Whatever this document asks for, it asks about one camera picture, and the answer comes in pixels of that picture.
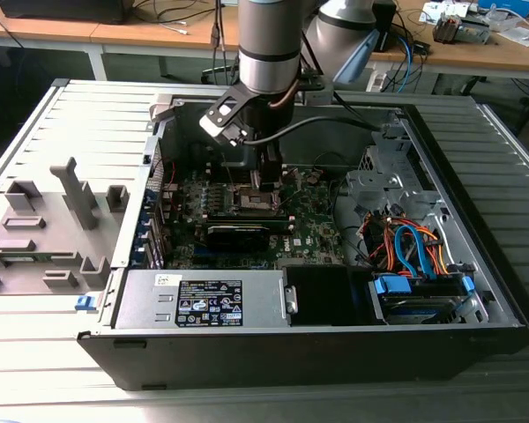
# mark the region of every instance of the table leg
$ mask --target table leg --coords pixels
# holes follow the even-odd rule
[[[167,58],[159,56],[159,75],[166,78],[168,76]]]
[[[104,61],[102,60],[102,47],[91,45],[86,53],[88,53],[88,58],[90,59],[94,79],[97,81],[107,81],[108,77],[106,76]]]
[[[379,93],[382,90],[386,74],[391,71],[393,64],[393,62],[374,62],[367,84],[367,92]]]

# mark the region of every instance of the blue latch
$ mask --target blue latch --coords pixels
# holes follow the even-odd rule
[[[412,293],[412,287],[405,276],[383,275],[374,281],[376,293]]]
[[[77,311],[92,311],[95,310],[95,298],[92,295],[80,295],[74,309]]]
[[[472,291],[474,291],[474,289],[476,289],[476,287],[474,286],[473,279],[470,276],[463,276],[462,283],[468,293],[471,293]]]

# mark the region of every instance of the red wire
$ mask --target red wire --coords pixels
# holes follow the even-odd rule
[[[175,163],[173,161],[173,174],[170,176],[170,182],[167,185],[167,191],[169,191],[168,192],[169,195],[170,195],[170,186],[173,184],[173,181],[175,180],[175,175],[176,175],[176,165],[175,165]],[[176,207],[173,204],[173,198],[172,197],[170,197],[170,206],[176,210]]]
[[[378,246],[378,248],[375,249],[375,250],[373,251],[373,253],[369,256],[369,259],[370,259],[370,258],[374,258],[374,256],[376,255],[376,253],[377,253],[378,251],[380,251],[380,249],[382,249],[382,247],[384,247],[384,244],[380,244],[380,245]]]

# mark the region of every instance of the warning label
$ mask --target warning label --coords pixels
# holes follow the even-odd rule
[[[242,281],[182,280],[176,308],[181,328],[242,326]]]

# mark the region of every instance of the wire bundle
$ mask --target wire bundle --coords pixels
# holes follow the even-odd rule
[[[372,217],[372,215],[368,215],[365,219],[364,225],[362,226],[361,233],[364,234],[367,225],[373,224],[375,222],[376,220]],[[407,226],[410,228],[410,230],[413,229],[413,231],[409,233],[402,233],[403,230],[394,231],[395,227],[400,228],[403,226]],[[376,265],[376,267],[381,269],[385,268],[387,271],[395,271],[398,268],[396,258],[401,256],[401,253],[399,255],[397,254],[395,245],[397,245],[398,242],[401,242],[402,234],[404,236],[414,236],[414,231],[428,238],[427,240],[423,239],[422,246],[418,245],[418,256],[420,256],[421,267],[423,268],[423,260],[425,258],[422,254],[422,249],[425,249],[425,252],[427,252],[427,254],[429,255],[430,262],[433,266],[435,274],[448,275],[449,272],[443,260],[443,245],[427,245],[427,243],[430,241],[439,242],[440,239],[435,234],[430,232],[426,227],[421,226],[410,219],[387,218],[383,230],[384,241],[369,255],[368,259],[371,263],[375,263],[377,258],[382,256],[383,260],[381,260]],[[410,263],[405,262],[401,258],[399,259],[399,261],[404,264],[404,267],[406,267],[406,269],[398,271],[398,274],[408,276],[410,278],[416,276],[415,271],[412,271],[413,266]]]

